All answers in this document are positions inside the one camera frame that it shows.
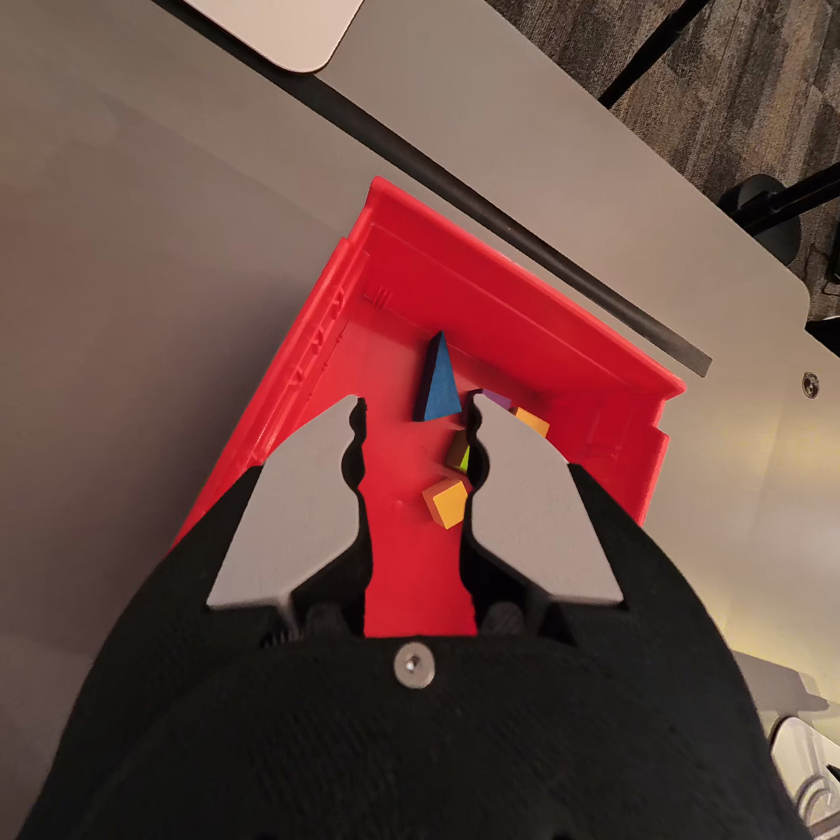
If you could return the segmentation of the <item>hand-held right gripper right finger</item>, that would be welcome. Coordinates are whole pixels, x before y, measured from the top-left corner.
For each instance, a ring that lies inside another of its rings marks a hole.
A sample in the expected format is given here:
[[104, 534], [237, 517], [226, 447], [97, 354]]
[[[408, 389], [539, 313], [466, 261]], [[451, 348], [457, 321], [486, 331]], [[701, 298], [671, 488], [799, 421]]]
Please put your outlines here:
[[465, 536], [549, 602], [617, 606], [623, 593], [569, 461], [487, 394], [469, 406]]

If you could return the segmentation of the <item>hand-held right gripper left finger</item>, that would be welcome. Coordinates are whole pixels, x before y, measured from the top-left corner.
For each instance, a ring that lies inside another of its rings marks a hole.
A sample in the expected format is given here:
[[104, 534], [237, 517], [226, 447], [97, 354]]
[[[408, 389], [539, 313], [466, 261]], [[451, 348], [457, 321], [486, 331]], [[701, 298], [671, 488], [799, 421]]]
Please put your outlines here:
[[345, 396], [266, 459], [208, 607], [292, 611], [293, 592], [351, 547], [360, 530], [360, 505], [342, 462], [356, 439], [352, 412], [362, 406], [357, 395]]

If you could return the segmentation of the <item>blue triangular wooden block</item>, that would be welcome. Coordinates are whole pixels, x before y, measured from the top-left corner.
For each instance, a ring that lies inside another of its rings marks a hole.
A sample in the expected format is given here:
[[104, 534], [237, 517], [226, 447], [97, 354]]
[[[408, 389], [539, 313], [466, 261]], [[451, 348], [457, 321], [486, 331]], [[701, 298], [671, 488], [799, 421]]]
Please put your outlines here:
[[412, 420], [425, 423], [462, 411], [444, 331], [429, 341], [416, 392]]

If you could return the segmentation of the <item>red plastic bin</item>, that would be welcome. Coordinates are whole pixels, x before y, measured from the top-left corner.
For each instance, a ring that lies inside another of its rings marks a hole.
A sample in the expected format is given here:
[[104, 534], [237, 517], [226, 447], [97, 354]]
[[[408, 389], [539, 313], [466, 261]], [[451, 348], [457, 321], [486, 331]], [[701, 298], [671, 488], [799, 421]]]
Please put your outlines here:
[[347, 395], [366, 401], [361, 482], [372, 637], [476, 634], [460, 526], [422, 493], [447, 475], [459, 421], [415, 423], [427, 346], [443, 332], [462, 396], [486, 388], [549, 425], [548, 441], [642, 524], [665, 458], [658, 425], [686, 384], [587, 310], [387, 180], [333, 251], [174, 544], [251, 466]]

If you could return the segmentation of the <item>black chair base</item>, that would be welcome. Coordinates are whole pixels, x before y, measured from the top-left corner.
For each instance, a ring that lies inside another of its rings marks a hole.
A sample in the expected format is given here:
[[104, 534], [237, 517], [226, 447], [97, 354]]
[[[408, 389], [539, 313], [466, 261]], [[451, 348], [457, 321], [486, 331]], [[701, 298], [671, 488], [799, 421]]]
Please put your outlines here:
[[783, 266], [802, 244], [801, 216], [839, 196], [839, 163], [784, 186], [770, 175], [753, 175], [731, 187], [717, 206]]

